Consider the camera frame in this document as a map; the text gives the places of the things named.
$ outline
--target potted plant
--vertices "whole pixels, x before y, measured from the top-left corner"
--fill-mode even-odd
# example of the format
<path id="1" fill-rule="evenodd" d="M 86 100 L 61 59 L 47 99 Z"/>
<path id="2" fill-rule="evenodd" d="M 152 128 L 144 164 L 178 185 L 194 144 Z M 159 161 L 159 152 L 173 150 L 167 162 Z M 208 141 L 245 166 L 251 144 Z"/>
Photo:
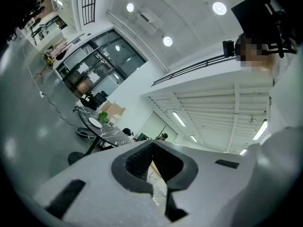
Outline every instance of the potted plant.
<path id="1" fill-rule="evenodd" d="M 108 123 L 107 112 L 99 113 L 100 123 Z"/>

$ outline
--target marble table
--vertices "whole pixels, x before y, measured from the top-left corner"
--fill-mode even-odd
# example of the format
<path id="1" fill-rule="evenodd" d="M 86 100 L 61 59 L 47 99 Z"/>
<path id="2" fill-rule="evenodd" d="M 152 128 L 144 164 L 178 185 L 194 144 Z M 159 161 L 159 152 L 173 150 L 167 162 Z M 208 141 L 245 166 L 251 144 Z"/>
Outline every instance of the marble table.
<path id="1" fill-rule="evenodd" d="M 107 142 L 111 144 L 112 147 L 118 147 L 121 145 L 132 143 L 128 136 L 124 134 L 118 127 L 110 127 L 105 123 L 101 124 L 102 127 L 100 129 L 91 124 L 89 118 L 94 118 L 99 121 L 99 113 L 97 113 L 96 111 L 82 106 L 78 109 L 78 113 L 82 122 L 96 136 L 96 138 L 85 154 L 81 152 L 72 152 L 69 154 L 68 162 L 70 165 L 74 164 L 81 158 L 89 155 L 100 141 Z"/>

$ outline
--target concrete floor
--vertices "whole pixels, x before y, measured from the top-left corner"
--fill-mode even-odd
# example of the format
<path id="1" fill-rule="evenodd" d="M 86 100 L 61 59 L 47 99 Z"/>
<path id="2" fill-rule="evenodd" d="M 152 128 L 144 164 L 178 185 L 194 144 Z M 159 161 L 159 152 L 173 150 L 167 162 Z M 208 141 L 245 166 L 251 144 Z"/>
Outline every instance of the concrete floor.
<path id="1" fill-rule="evenodd" d="M 26 39 L 17 38 L 0 49 L 0 157 L 15 189 L 33 196 L 41 184 L 69 166 L 69 153 L 86 152 L 89 142 L 60 118 L 47 97 L 40 97 L 22 48 L 33 75 L 45 66 Z M 78 113 L 72 112 L 77 98 L 55 72 L 47 69 L 43 80 L 44 84 L 35 78 L 62 117 L 84 127 Z"/>

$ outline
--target recessed ceiling light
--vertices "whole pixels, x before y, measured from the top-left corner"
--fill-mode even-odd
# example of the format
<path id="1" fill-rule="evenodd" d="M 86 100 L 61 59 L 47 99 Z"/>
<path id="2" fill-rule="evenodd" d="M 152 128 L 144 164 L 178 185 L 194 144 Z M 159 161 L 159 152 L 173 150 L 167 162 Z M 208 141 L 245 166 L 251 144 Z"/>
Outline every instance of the recessed ceiling light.
<path id="1" fill-rule="evenodd" d="M 172 45 L 172 39 L 168 36 L 164 37 L 163 39 L 163 43 L 166 45 L 166 46 L 171 46 Z"/>
<path id="2" fill-rule="evenodd" d="M 227 11 L 226 6 L 221 2 L 215 2 L 213 4 L 213 10 L 216 14 L 219 14 L 219 15 L 224 15 L 224 14 L 226 14 L 226 11 Z"/>
<path id="3" fill-rule="evenodd" d="M 260 129 L 258 130 L 258 132 L 256 133 L 255 137 L 253 138 L 253 140 L 258 140 L 260 138 L 260 136 L 264 133 L 264 131 L 267 129 L 267 120 L 264 120 Z"/>
<path id="4" fill-rule="evenodd" d="M 132 3 L 129 3 L 127 6 L 127 11 L 132 12 L 134 10 L 134 5 Z"/>
<path id="5" fill-rule="evenodd" d="M 184 126 L 184 127 L 186 127 L 186 125 L 183 123 L 183 121 L 180 119 L 180 117 L 179 117 L 179 115 L 177 115 L 177 113 L 176 112 L 172 112 L 173 113 L 173 115 L 175 115 L 175 117 L 179 120 L 179 122 Z"/>
<path id="6" fill-rule="evenodd" d="M 245 153 L 246 151 L 247 151 L 247 150 L 244 149 L 243 151 L 241 151 L 240 155 L 241 155 L 241 156 L 244 155 L 244 153 Z"/>
<path id="7" fill-rule="evenodd" d="M 197 140 L 194 138 L 194 136 L 190 136 L 193 140 L 194 140 L 194 142 L 197 142 Z"/>

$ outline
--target cardboard box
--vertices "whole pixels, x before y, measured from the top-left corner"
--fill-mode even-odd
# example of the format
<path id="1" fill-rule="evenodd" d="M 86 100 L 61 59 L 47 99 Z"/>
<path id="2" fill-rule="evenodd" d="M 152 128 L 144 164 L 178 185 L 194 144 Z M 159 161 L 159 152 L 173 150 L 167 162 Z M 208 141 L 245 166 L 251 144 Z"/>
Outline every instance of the cardboard box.
<path id="1" fill-rule="evenodd" d="M 107 118 L 111 119 L 114 114 L 122 116 L 123 112 L 125 111 L 125 108 L 121 108 L 118 104 L 112 104 L 111 102 L 106 101 L 105 104 L 101 107 L 101 110 L 103 112 L 107 112 Z"/>

